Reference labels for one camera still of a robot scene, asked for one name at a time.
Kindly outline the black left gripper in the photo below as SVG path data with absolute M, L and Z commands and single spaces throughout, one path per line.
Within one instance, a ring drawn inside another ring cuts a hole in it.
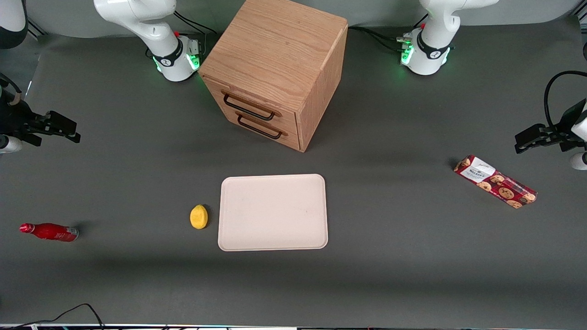
M 585 99 L 564 111 L 556 125 L 552 122 L 550 114 L 547 114 L 547 122 L 549 127 L 539 123 L 529 127 L 527 132 L 515 135 L 516 154 L 543 146 L 546 142 L 547 146 L 558 145 L 562 152 L 568 152 L 574 148 L 587 149 L 586 134 L 576 133 L 572 130 L 573 128 L 579 129 L 579 126 L 586 128 Z

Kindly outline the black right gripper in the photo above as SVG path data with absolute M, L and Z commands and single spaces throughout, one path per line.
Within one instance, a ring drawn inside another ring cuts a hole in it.
M 57 113 L 48 111 L 45 115 L 46 130 L 40 115 L 31 111 L 26 102 L 11 105 L 14 95 L 1 95 L 0 109 L 0 146 L 2 148 L 22 148 L 24 143 L 40 146 L 40 134 L 55 135 L 74 143 L 80 143 L 81 135 L 76 133 L 76 122 Z

